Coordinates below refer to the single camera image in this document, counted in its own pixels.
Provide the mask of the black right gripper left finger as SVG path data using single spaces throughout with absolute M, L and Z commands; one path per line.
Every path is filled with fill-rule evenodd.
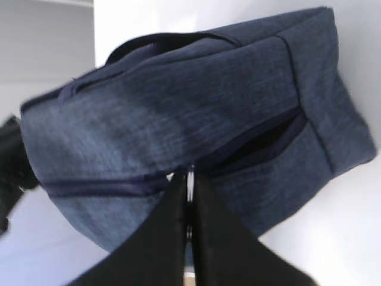
M 186 175 L 178 173 L 138 230 L 70 284 L 183 285 L 186 205 Z

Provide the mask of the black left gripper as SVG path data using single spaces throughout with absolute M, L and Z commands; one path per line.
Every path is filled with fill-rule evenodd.
M 27 158 L 20 121 L 11 116 L 1 125 L 1 235 L 8 230 L 8 216 L 25 191 L 39 185 Z

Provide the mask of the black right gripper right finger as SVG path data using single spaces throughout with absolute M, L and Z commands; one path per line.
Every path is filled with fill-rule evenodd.
M 247 230 L 206 176 L 193 188 L 192 248 L 197 285 L 315 285 Z

